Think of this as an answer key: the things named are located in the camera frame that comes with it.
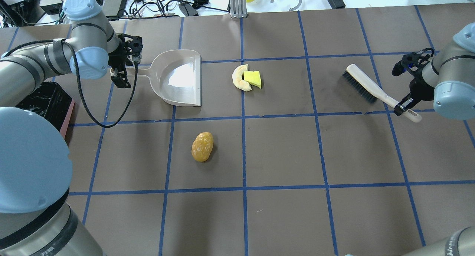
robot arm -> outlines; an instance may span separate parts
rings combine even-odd
[[[404,55],[393,69],[414,76],[410,93],[395,108],[399,116],[420,101],[434,100],[434,110],[450,119],[475,118],[475,23],[468,24],[437,56],[431,48]]]
[[[6,53],[0,60],[0,107],[15,106],[49,77],[76,73],[69,43],[78,59],[83,79],[99,79],[107,65],[115,70],[118,87],[130,87],[125,66],[140,62],[141,38],[117,35],[95,0],[66,0],[64,12],[72,22],[70,39]]]

banana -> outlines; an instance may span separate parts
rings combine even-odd
[[[248,69],[249,69],[249,65],[247,64],[240,65],[234,70],[233,75],[231,76],[233,78],[234,86],[243,90],[244,92],[248,92],[252,90],[249,82],[246,82],[245,80],[242,79],[243,73],[246,72]]]

brush handle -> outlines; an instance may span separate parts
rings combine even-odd
[[[394,108],[399,102],[394,98],[390,97],[377,85],[366,73],[364,73],[358,66],[351,64],[346,68],[346,71],[362,85],[370,94],[374,95],[378,99],[385,102],[388,106]],[[406,112],[402,113],[406,118],[410,119],[413,122],[420,122],[422,116],[414,112],[412,109],[408,109]]]

metal post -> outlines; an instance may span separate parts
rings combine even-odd
[[[246,0],[229,0],[231,7],[232,18],[245,18],[248,17],[248,10],[246,9]]]

brush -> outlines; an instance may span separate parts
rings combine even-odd
[[[373,82],[373,80],[355,64],[351,64],[346,68],[343,77],[370,103],[374,103],[377,99],[380,99],[392,108],[396,107],[399,103],[394,98],[388,96],[381,87]],[[403,115],[413,122],[420,122],[422,120],[422,116],[412,109],[408,109]]]

